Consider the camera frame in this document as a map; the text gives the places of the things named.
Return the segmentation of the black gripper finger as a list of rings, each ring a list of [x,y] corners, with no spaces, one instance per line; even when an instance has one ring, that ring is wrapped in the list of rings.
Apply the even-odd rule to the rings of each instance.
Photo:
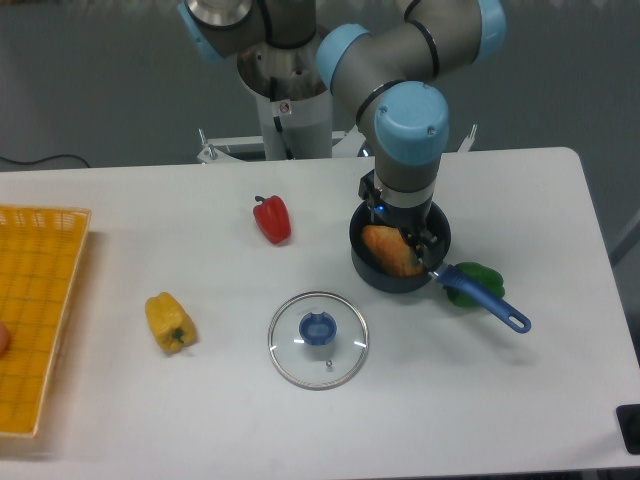
[[[445,242],[438,235],[427,229],[422,229],[420,241],[423,246],[425,261],[441,261],[444,258]]]
[[[422,245],[409,231],[403,231],[403,239],[408,248],[406,255],[407,264],[411,267],[413,273],[422,273],[424,271],[424,251]]]

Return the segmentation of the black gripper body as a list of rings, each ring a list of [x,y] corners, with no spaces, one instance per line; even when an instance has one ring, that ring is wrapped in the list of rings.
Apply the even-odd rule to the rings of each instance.
[[[371,170],[359,182],[358,230],[368,225],[382,225],[412,234],[421,233],[427,227],[434,195],[434,182],[413,192],[392,189]]]

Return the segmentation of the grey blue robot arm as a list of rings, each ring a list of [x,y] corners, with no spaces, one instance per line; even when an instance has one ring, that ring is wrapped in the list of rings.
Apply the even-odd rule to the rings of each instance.
[[[449,109],[432,81],[496,52],[506,18],[497,1],[399,8],[402,23],[380,35],[357,24],[323,32],[312,1],[182,1],[178,12],[203,57],[236,58],[268,159],[328,156],[332,103],[341,103],[375,159],[361,199],[422,253],[449,136]]]

